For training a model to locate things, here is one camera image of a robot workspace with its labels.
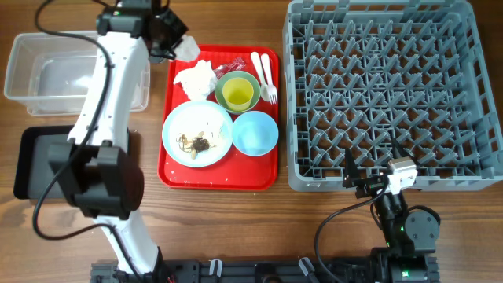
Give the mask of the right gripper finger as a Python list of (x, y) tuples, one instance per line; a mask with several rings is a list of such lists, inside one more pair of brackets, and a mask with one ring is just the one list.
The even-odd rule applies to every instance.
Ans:
[(391, 139), (391, 153), (394, 159), (400, 159), (409, 157), (412, 159), (412, 156), (402, 147), (402, 145), (395, 139)]
[(347, 178), (358, 178), (359, 172), (349, 148), (345, 148), (345, 175)]

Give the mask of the white napkin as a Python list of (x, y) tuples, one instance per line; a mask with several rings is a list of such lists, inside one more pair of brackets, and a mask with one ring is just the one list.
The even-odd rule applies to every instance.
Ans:
[(180, 84), (190, 101), (207, 100), (215, 90), (218, 79), (210, 61), (198, 60), (200, 47), (194, 37), (183, 35), (174, 52), (177, 61), (185, 63), (196, 61), (196, 65), (178, 72), (173, 84)]

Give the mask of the red snack wrapper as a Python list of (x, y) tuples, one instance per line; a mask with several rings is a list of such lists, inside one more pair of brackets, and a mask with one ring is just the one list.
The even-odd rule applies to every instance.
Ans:
[(213, 70), (216, 77), (220, 79), (222, 76), (229, 72), (241, 71), (246, 66), (246, 63), (241, 57), (234, 58), (230, 63), (222, 64)]

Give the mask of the green bowl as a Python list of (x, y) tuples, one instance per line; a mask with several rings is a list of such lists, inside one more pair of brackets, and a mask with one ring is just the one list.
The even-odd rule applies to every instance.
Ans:
[[(223, 95), (222, 95), (222, 88), (224, 86), (224, 84), (229, 80), (229, 79), (232, 79), (232, 78), (244, 78), (244, 79), (247, 79), (252, 85), (253, 85), (253, 89), (254, 89), (254, 96), (251, 100), (251, 104), (249, 106), (248, 109), (242, 111), (242, 112), (235, 112), (235, 111), (232, 111), (229, 109)], [(246, 112), (248, 110), (251, 110), (252, 108), (255, 107), (255, 105), (259, 102), (259, 99), (260, 99), (260, 85), (259, 85), (259, 82), (257, 81), (257, 79), (250, 73), (248, 72), (243, 72), (243, 71), (233, 71), (233, 72), (229, 72), (227, 74), (225, 74), (224, 76), (222, 76), (218, 82), (217, 82), (217, 85), (215, 87), (215, 99), (216, 101), (223, 107), (225, 108), (228, 112), (230, 113), (233, 113), (235, 115), (239, 115), (243, 112)]]

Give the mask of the yellow plastic cup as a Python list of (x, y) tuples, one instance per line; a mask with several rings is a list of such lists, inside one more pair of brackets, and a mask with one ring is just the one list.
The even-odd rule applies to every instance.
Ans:
[(222, 95), (230, 110), (242, 112), (248, 109), (252, 102), (253, 85), (247, 79), (232, 78), (224, 84)]

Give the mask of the light blue bowl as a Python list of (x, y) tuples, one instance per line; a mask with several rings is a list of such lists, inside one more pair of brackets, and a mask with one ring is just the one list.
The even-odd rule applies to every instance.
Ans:
[(265, 112), (246, 112), (233, 122), (233, 145), (246, 156), (266, 155), (276, 147), (278, 139), (278, 125)]

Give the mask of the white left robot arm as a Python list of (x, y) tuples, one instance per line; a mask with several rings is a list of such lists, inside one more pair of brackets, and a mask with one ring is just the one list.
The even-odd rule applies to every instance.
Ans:
[(128, 153), (130, 105), (149, 62), (193, 61), (199, 55), (187, 26), (160, 1), (118, 1), (97, 17), (97, 59), (90, 88), (63, 143), (50, 146), (53, 184), (69, 205), (105, 233), (120, 282), (171, 282), (143, 222), (144, 175)]

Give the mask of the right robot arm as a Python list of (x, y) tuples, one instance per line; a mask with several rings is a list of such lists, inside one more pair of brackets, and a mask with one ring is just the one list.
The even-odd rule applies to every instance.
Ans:
[(396, 141), (385, 172), (363, 178), (349, 149), (345, 150), (343, 185), (356, 197), (372, 197), (372, 216), (387, 242), (364, 259), (345, 259), (343, 272), (350, 282), (439, 282), (436, 250), (441, 218), (432, 209), (410, 207), (402, 193), (418, 175), (417, 162)]

